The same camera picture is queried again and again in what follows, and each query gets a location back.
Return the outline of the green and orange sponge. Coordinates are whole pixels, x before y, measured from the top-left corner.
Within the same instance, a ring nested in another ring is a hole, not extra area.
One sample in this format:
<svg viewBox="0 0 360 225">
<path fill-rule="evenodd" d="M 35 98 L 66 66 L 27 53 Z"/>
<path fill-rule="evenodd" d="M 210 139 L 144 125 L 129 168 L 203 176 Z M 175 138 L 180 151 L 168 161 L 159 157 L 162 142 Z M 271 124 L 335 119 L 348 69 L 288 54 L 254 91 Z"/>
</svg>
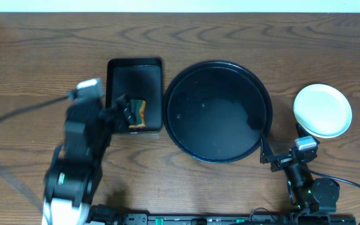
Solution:
<svg viewBox="0 0 360 225">
<path fill-rule="evenodd" d="M 141 129 L 146 127 L 145 122 L 145 108 L 146 101 L 141 99 L 131 99 L 131 110 L 134 114 L 131 124 L 129 125 L 129 129 Z"/>
</svg>

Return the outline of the light blue plate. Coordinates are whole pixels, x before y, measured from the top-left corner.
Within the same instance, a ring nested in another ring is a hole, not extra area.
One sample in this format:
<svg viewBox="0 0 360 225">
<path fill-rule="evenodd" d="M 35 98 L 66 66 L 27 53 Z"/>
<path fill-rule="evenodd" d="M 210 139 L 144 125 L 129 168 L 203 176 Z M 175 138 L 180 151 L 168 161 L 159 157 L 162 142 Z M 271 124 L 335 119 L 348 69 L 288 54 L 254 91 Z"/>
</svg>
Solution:
<svg viewBox="0 0 360 225">
<path fill-rule="evenodd" d="M 312 84 L 300 90 L 293 103 L 293 112 L 296 120 L 324 134 L 345 133 L 353 118 L 347 98 L 326 84 Z"/>
</svg>

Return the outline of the yellow plate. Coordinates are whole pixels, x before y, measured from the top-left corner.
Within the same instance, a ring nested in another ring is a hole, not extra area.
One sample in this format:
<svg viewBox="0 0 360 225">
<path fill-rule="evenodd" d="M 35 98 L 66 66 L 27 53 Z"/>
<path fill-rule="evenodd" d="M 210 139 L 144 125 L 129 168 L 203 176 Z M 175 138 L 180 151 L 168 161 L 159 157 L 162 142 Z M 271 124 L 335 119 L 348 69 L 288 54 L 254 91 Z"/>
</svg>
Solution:
<svg viewBox="0 0 360 225">
<path fill-rule="evenodd" d="M 324 138 L 324 139 L 331 139 L 331 138 L 335 138 L 338 137 L 340 135 L 342 135 L 342 132 L 331 132 L 330 134 L 324 134 L 324 133 L 320 133 L 320 132 L 315 132 L 311 129 L 309 129 L 307 126 L 305 126 L 303 123 L 301 123 L 300 121 L 296 121 L 296 129 L 298 132 L 304 134 L 304 135 L 312 135 L 316 138 Z"/>
</svg>

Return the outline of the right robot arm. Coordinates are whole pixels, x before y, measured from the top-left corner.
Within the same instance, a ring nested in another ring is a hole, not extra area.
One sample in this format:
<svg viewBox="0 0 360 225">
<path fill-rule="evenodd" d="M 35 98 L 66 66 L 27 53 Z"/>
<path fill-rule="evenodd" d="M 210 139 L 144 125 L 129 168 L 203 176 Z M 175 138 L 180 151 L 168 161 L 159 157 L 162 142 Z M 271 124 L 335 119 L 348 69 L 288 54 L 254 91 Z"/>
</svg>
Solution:
<svg viewBox="0 0 360 225">
<path fill-rule="evenodd" d="M 339 184 L 330 178 L 312 177 L 307 163 L 317 157 L 319 142 L 312 136 L 299 137 L 287 154 L 274 155 L 265 135 L 261 135 L 260 163 L 271 165 L 271 171 L 284 171 L 289 198 L 297 209 L 290 212 L 291 224 L 330 224 L 336 211 Z"/>
</svg>

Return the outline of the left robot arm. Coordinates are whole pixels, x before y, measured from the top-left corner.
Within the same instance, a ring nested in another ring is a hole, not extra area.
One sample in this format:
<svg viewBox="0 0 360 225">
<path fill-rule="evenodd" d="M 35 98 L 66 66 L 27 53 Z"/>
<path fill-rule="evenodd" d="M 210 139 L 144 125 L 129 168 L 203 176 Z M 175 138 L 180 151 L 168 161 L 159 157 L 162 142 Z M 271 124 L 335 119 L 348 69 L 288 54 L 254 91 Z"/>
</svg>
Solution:
<svg viewBox="0 0 360 225">
<path fill-rule="evenodd" d="M 44 178 L 43 224 L 86 224 L 102 179 L 102 160 L 118 126 L 134 121 L 128 95 L 103 108 L 98 97 L 75 100 L 66 111 L 64 142 Z"/>
</svg>

